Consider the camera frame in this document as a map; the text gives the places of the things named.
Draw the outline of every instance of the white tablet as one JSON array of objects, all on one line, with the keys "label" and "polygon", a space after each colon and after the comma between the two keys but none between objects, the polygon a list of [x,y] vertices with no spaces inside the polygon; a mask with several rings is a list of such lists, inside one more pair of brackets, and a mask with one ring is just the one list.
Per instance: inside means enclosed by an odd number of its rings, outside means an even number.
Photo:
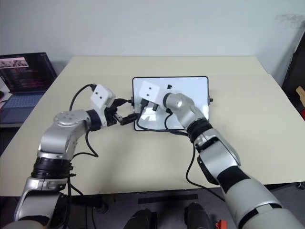
[{"label": "white tablet", "polygon": [[[183,76],[183,77],[135,77],[132,79],[132,90],[134,98],[134,112],[140,112],[141,97],[139,96],[140,87],[143,81],[156,84],[164,89],[168,85],[172,86],[175,93],[183,93],[192,98],[195,105],[202,111],[206,119],[209,119],[209,84],[206,76]],[[157,111],[153,111],[153,104],[149,103],[143,111],[139,125],[149,129],[165,130],[164,121],[169,114],[165,110],[158,107]],[[181,130],[175,114],[171,115],[166,125],[172,130]],[[134,129],[141,131],[142,129],[134,123]]]}]

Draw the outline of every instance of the red object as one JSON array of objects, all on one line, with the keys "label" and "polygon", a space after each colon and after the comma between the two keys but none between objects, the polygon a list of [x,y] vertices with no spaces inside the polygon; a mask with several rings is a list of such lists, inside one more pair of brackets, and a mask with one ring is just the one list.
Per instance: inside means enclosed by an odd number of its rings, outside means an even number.
[{"label": "red object", "polygon": [[305,120],[305,109],[303,111],[301,111],[301,116],[303,117],[303,119]]},{"label": "red object", "polygon": [[216,229],[227,229],[227,221],[219,220],[218,223],[215,223]]}]

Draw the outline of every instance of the laptop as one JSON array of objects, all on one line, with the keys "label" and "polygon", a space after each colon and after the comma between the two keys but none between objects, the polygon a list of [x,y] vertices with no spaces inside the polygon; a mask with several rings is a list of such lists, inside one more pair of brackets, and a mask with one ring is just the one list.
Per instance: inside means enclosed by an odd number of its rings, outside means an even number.
[{"label": "laptop", "polygon": [[45,52],[0,55],[0,77],[12,96],[0,109],[0,127],[20,127],[57,77]]}]

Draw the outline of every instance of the laptop screen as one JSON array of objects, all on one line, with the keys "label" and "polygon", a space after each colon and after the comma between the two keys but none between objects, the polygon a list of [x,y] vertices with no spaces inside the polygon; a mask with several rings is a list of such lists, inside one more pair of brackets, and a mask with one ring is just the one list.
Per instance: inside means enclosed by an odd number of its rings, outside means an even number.
[{"label": "laptop screen", "polygon": [[0,77],[11,93],[46,91],[57,74],[45,52],[0,55]]}]

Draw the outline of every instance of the laptop keyboard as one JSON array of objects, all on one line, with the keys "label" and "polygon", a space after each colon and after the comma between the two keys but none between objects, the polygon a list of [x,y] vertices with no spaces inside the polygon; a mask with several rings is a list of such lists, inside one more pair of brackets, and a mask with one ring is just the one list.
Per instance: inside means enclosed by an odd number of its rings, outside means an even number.
[{"label": "laptop keyboard", "polygon": [[5,108],[34,107],[42,96],[42,94],[14,95],[10,100],[5,103]]}]

